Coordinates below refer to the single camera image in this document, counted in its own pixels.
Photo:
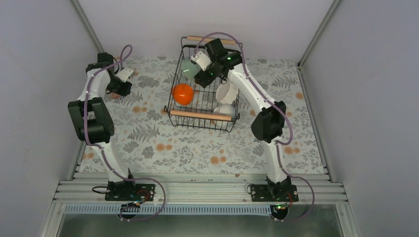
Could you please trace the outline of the red patterned bowl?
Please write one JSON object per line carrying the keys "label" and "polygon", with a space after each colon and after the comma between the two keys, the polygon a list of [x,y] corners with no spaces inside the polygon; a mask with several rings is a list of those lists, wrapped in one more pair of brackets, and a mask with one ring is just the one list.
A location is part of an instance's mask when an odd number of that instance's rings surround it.
{"label": "red patterned bowl", "polygon": [[109,94],[109,98],[110,99],[120,99],[121,95],[115,94],[115,93],[111,93]]}

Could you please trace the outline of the mint green bowl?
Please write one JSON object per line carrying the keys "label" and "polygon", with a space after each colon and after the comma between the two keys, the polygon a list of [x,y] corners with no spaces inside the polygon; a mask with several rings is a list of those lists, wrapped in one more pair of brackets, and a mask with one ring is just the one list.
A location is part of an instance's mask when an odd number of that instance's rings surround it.
{"label": "mint green bowl", "polygon": [[181,61],[181,70],[188,80],[194,81],[194,77],[201,70],[201,67],[190,59],[183,59]]}

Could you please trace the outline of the orange bowl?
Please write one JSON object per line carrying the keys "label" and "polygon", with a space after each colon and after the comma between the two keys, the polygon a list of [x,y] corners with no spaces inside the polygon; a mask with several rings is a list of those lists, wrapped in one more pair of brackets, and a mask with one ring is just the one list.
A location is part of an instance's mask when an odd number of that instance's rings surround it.
{"label": "orange bowl", "polygon": [[194,98],[194,91],[191,86],[187,84],[178,84],[171,90],[175,102],[180,105],[189,105]]}

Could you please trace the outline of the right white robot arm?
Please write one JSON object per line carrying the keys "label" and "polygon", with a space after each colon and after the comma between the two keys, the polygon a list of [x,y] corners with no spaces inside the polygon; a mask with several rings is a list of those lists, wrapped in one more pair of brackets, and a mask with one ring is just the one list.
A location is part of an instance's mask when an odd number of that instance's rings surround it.
{"label": "right white robot arm", "polygon": [[221,39],[213,39],[205,44],[206,52],[195,49],[191,61],[197,64],[200,71],[195,81],[203,85],[216,77],[226,78],[237,86],[255,110],[256,117],[251,124],[254,137],[264,148],[267,172],[267,193],[274,201],[280,201],[291,186],[291,179],[282,170],[283,154],[280,137],[288,119],[286,105],[275,101],[257,82],[245,63],[242,51],[228,52]]}

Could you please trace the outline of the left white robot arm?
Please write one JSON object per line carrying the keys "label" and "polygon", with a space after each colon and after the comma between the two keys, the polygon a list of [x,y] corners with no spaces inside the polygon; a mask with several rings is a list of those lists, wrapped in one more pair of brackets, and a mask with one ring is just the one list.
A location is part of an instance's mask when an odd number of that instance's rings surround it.
{"label": "left white robot arm", "polygon": [[85,70],[87,81],[83,92],[77,100],[68,103],[68,111],[77,137],[99,155],[110,182],[124,181],[118,187],[118,194],[130,200],[137,195],[138,187],[128,181],[132,179],[131,172],[111,141],[115,125],[104,97],[110,93],[128,96],[132,87],[128,79],[133,70],[120,68],[116,72],[115,63],[111,54],[98,53],[97,62]]}

